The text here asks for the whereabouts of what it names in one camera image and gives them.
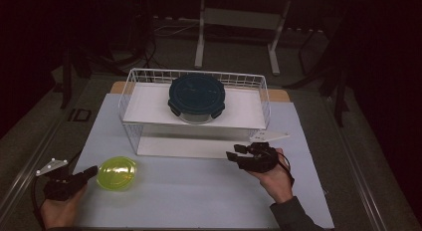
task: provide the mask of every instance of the human hand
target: human hand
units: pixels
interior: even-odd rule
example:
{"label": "human hand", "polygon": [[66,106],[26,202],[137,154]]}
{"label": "human hand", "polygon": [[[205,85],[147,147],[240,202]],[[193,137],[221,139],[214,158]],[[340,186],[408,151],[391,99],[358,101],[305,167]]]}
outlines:
{"label": "human hand", "polygon": [[[281,148],[276,148],[278,153],[283,154]],[[288,167],[285,159],[279,154],[279,161]],[[287,172],[281,166],[276,165],[272,170],[265,173],[247,171],[260,180],[260,184],[267,190],[268,194],[276,203],[284,203],[293,198],[292,184]]]}
{"label": "human hand", "polygon": [[79,202],[86,190],[87,186],[85,185],[66,201],[46,199],[41,206],[41,216],[45,228],[72,227],[78,213]]}

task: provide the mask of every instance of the cable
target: cable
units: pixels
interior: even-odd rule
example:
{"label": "cable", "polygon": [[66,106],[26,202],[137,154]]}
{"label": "cable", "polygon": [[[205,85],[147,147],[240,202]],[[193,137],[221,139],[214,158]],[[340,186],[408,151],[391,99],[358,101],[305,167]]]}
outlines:
{"label": "cable", "polygon": [[177,30],[177,31],[175,31],[175,32],[173,32],[173,33],[170,33],[170,34],[156,34],[156,33],[155,33],[155,35],[156,35],[156,36],[159,36],[159,37],[167,37],[167,36],[172,36],[172,35],[178,34],[178,33],[182,32],[182,31],[188,30],[188,29],[190,29],[190,28],[194,28],[194,27],[196,27],[197,25],[198,25],[198,23],[195,23],[195,24],[190,25],[190,26],[162,26],[162,27],[160,27],[160,28],[158,28],[158,29],[155,29],[155,30],[154,30],[154,32],[157,32],[157,31],[159,31],[159,30],[161,30],[161,29],[163,29],[163,28],[177,28],[177,27],[184,27],[183,29]]}
{"label": "cable", "polygon": [[279,165],[282,167],[282,169],[287,173],[290,181],[291,181],[291,185],[293,186],[293,184],[295,183],[295,179],[293,178],[292,174],[291,174],[291,166],[290,166],[290,162],[289,160],[280,152],[277,152],[278,154],[280,154],[285,160],[286,163],[288,164],[288,167],[286,167],[283,163],[281,163],[280,161],[278,161]]}
{"label": "cable", "polygon": [[35,196],[37,180],[38,180],[38,176],[35,176],[31,185],[31,201],[32,201],[32,207],[33,207],[32,212],[34,213],[34,216],[37,219],[38,224],[40,225],[41,229],[45,230],[46,227],[44,225],[43,217],[41,216],[40,207],[38,207],[38,204],[37,204],[37,197]]}
{"label": "cable", "polygon": [[149,69],[149,61],[152,59],[152,57],[154,56],[154,54],[155,54],[155,50],[156,50],[156,48],[157,48],[157,46],[156,46],[156,43],[155,43],[155,39],[154,38],[152,38],[152,45],[153,45],[153,49],[152,49],[152,53],[151,53],[151,55],[149,56],[149,58],[147,58],[147,56],[146,56],[146,53],[145,53],[145,57],[146,57],[146,62],[145,62],[145,64],[143,65],[143,67],[144,68],[148,68]]}
{"label": "cable", "polygon": [[154,62],[154,64],[159,68],[159,69],[168,69],[168,67],[167,66],[165,66],[165,65],[162,65],[162,64],[160,64],[160,63],[158,63],[158,61],[155,59],[155,58],[152,58],[152,62]]}

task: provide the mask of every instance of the dark background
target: dark background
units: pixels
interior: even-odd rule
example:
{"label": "dark background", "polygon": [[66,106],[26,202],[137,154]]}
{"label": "dark background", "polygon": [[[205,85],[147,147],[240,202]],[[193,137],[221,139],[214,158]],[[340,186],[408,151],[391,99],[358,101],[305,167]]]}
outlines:
{"label": "dark background", "polygon": [[[55,85],[50,73],[62,64],[64,21],[75,23],[74,32],[96,53],[106,54],[109,39],[119,36],[113,28],[132,19],[130,1],[0,0],[0,137]],[[343,46],[359,46],[350,57],[347,82],[421,222],[422,0],[367,1],[348,14]],[[312,26],[316,14],[307,3],[295,4],[291,27],[301,27],[299,18],[302,27]],[[199,0],[151,0],[151,5],[159,17],[197,18],[199,11]]]}

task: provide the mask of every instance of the plastic container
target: plastic container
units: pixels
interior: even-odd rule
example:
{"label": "plastic container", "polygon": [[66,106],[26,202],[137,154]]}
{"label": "plastic container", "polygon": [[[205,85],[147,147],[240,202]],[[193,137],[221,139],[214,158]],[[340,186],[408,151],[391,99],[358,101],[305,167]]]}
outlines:
{"label": "plastic container", "polygon": [[171,111],[193,124],[208,122],[225,108],[224,85],[208,75],[189,74],[174,80],[169,96]]}
{"label": "plastic container", "polygon": [[99,168],[97,183],[106,190],[125,190],[136,175],[136,163],[124,156],[106,160]]}

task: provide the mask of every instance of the black cable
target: black cable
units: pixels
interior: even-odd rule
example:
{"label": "black cable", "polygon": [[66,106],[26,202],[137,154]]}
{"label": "black cable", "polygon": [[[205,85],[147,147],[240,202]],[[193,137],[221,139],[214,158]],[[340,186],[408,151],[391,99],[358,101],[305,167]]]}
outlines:
{"label": "black cable", "polygon": [[150,54],[149,58],[147,57],[147,55],[145,53],[146,62],[143,65],[144,68],[148,68],[148,69],[149,69],[149,62],[154,57],[154,54],[155,54],[155,51],[156,51],[156,48],[157,48],[154,38],[152,38],[151,43],[152,43],[152,46],[153,46],[152,53]]}
{"label": "black cable", "polygon": [[152,58],[152,62],[154,62],[154,64],[159,68],[159,69],[168,69],[167,66],[162,65],[160,63],[158,63],[158,61],[155,58]]}
{"label": "black cable", "polygon": [[289,168],[287,168],[283,163],[281,163],[280,161],[278,161],[279,165],[282,167],[282,169],[287,173],[290,181],[291,181],[291,185],[293,186],[293,184],[295,183],[295,179],[293,178],[292,174],[291,174],[291,166],[290,166],[290,162],[289,160],[280,152],[277,152],[278,154],[280,154],[285,160],[286,163],[288,164]]}
{"label": "black cable", "polygon": [[31,185],[31,200],[32,200],[32,206],[33,206],[33,213],[35,218],[38,221],[38,224],[40,225],[42,230],[45,230],[46,227],[44,225],[43,217],[41,216],[40,207],[38,207],[37,204],[37,197],[35,195],[36,186],[37,186],[38,176],[35,176],[34,180],[32,181]]}

